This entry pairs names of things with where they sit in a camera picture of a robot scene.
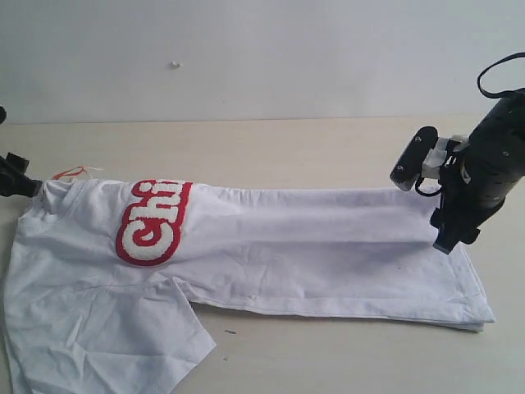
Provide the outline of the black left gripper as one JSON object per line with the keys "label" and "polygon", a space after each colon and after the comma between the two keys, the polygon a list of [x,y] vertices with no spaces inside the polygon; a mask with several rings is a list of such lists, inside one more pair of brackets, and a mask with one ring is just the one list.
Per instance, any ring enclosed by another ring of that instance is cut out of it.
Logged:
{"label": "black left gripper", "polygon": [[1,157],[1,196],[35,197],[43,182],[25,175],[30,161],[13,153]]}

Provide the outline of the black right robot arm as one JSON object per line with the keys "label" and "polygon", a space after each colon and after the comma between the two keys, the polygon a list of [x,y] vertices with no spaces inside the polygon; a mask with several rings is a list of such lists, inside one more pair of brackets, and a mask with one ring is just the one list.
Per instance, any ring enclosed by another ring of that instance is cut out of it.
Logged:
{"label": "black right robot arm", "polygon": [[524,90],[501,98],[439,171],[440,206],[431,216],[433,247],[449,254],[472,244],[479,227],[504,205],[524,177]]}

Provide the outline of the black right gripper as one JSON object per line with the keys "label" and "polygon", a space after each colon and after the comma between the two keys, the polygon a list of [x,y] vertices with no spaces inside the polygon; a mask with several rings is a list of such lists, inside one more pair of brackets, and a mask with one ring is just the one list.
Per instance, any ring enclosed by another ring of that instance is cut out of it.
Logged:
{"label": "black right gripper", "polygon": [[440,171],[440,205],[431,216],[438,230],[433,247],[450,254],[459,243],[472,244],[480,226],[498,212],[507,195],[507,175],[487,161],[456,158]]}

